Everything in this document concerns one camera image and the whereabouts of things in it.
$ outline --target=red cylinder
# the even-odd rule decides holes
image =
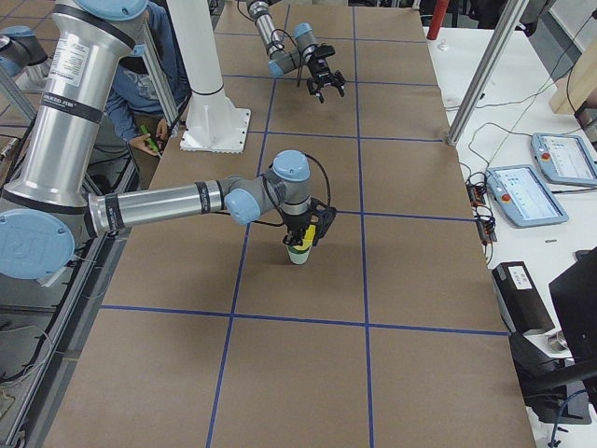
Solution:
[[[446,11],[448,10],[448,4],[450,0],[437,0],[436,8],[433,11],[433,19],[431,19],[431,25],[429,25],[429,31],[427,32],[427,39],[436,40],[439,28],[444,22],[446,17]]]

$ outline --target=blue joint cap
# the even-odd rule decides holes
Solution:
[[[22,70],[22,67],[17,63],[13,63],[10,59],[3,58],[2,56],[0,56],[0,66],[5,69],[10,77],[15,77]]]
[[[295,38],[310,33],[311,31],[313,31],[313,28],[309,23],[307,23],[306,21],[304,21],[303,23],[299,23],[295,27]]]
[[[132,49],[129,56],[132,58],[140,58],[144,54],[146,54],[146,44],[137,44],[134,46],[134,49]]]
[[[105,21],[129,21],[143,14],[147,0],[75,0],[84,10]]]
[[[35,33],[28,26],[15,25],[0,30],[0,35],[7,35],[8,37],[31,37],[34,36]]]
[[[288,182],[304,182],[311,176],[307,157],[295,149],[287,149],[275,157],[273,172]]]
[[[0,213],[0,273],[41,278],[58,271],[75,253],[75,239],[58,218],[39,210]]]
[[[234,189],[228,193],[224,198],[224,204],[232,218],[243,226],[261,216],[257,200],[246,189]]]
[[[269,61],[268,68],[270,69],[270,74],[272,77],[283,77],[284,76],[284,72],[282,71],[282,68],[276,61]]]

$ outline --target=white surface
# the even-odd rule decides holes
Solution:
[[[439,87],[446,107],[459,105],[473,77],[479,60],[487,47],[492,31],[442,28],[436,41],[429,41],[428,47],[434,63]],[[439,49],[437,45],[445,39],[448,50]],[[490,82],[485,89],[485,97],[478,105],[502,104],[520,101],[537,93],[549,81],[548,72],[535,54],[525,35],[516,32],[511,37],[505,53],[498,62]],[[569,133],[578,128],[576,120],[571,116],[555,115],[551,112],[548,100],[556,91],[549,86],[544,93],[536,97],[535,102],[524,114],[514,132],[519,133]],[[487,122],[494,122],[504,128],[512,129],[524,109],[533,101],[529,99],[522,104],[500,105],[477,109],[458,142],[457,149],[460,160],[466,163],[473,172],[484,171],[486,163],[473,154],[468,145],[475,131]],[[451,122],[456,114],[448,111]],[[583,136],[585,143],[590,142],[579,131],[574,134]],[[531,138],[525,135],[510,135],[492,125],[480,129],[472,143],[473,149],[491,162],[490,166],[506,166],[514,164],[533,164]],[[464,177],[468,176],[463,169]],[[548,184],[553,190],[575,189],[566,186]],[[533,278],[537,290],[556,323],[553,304],[548,293],[548,283],[574,263],[574,252],[581,249],[592,249],[597,246],[597,192],[576,195],[557,195],[570,220],[563,224],[536,227],[531,229],[515,229],[492,203],[496,217],[497,243],[493,245],[493,258],[490,269],[505,261],[524,261],[529,274]],[[568,357],[569,353],[553,353],[547,344],[547,335],[530,337],[537,346],[552,357]],[[562,440],[566,448],[597,448],[597,423],[588,427],[568,426],[570,432],[558,432],[557,438]],[[537,438],[537,446],[544,448],[545,441]]]
[[[582,24],[597,8],[597,0],[558,0],[549,10],[553,18],[570,36],[574,36]],[[597,22],[591,20],[575,39],[579,49],[584,51],[597,36]]]

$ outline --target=white table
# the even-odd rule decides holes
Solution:
[[[428,41],[437,82],[442,90],[444,105],[447,107],[449,122],[456,115],[455,110],[451,107],[458,106],[462,102],[491,35],[492,31],[486,30],[444,28],[440,31],[436,41]],[[527,37],[522,32],[516,32],[511,37],[485,88],[485,96],[478,105],[503,104],[522,100],[536,94],[549,80],[547,70]],[[555,115],[551,112],[548,100],[555,91],[555,86],[551,85],[545,92],[538,95],[533,105],[514,128],[514,132],[569,133],[577,129],[578,124],[572,116]],[[524,109],[532,101],[533,99],[529,99],[518,105],[477,109],[457,145],[460,161],[468,165],[473,172],[484,171],[485,161],[468,148],[475,131],[487,122],[493,122],[511,130]],[[590,147],[590,142],[583,132],[579,131],[574,134],[582,135],[585,143]],[[506,136],[506,132],[487,125],[477,133],[471,146],[491,162],[490,166],[534,164],[531,154],[531,139],[524,135],[510,135],[497,154],[494,154]],[[463,170],[463,175],[465,178],[468,177],[466,169]],[[554,190],[574,189],[562,185],[549,186]],[[495,233],[498,241],[493,245],[493,257],[489,268],[492,269],[505,261],[524,261],[551,318],[559,329],[557,316],[548,292],[548,283],[574,263],[576,250],[592,249],[597,246],[597,231],[595,231],[597,191],[558,195],[557,198],[569,215],[569,221],[559,225],[531,229],[514,228],[506,221],[498,207],[493,204],[493,213],[496,218]],[[570,356],[569,353],[553,353],[547,346],[547,335],[535,336],[530,339],[551,357]],[[590,413],[593,419],[590,426],[569,427],[570,432],[567,434],[558,432],[557,439],[562,441],[562,446],[566,448],[597,447],[597,423],[595,423],[597,413],[592,406],[590,406]],[[530,412],[530,418],[537,446],[547,446],[552,425],[536,422],[536,417],[534,418],[532,412]]]

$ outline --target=green object in hand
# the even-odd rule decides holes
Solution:
[[[145,135],[146,133],[149,133],[149,130],[148,130],[147,126],[145,126],[145,124],[142,124],[141,126],[139,126],[139,129],[141,130],[141,133],[143,135]],[[151,148],[152,151],[160,154],[160,148],[158,147],[158,144],[153,139],[153,137],[150,136],[149,138],[147,138],[146,143],[149,145],[149,147]]]

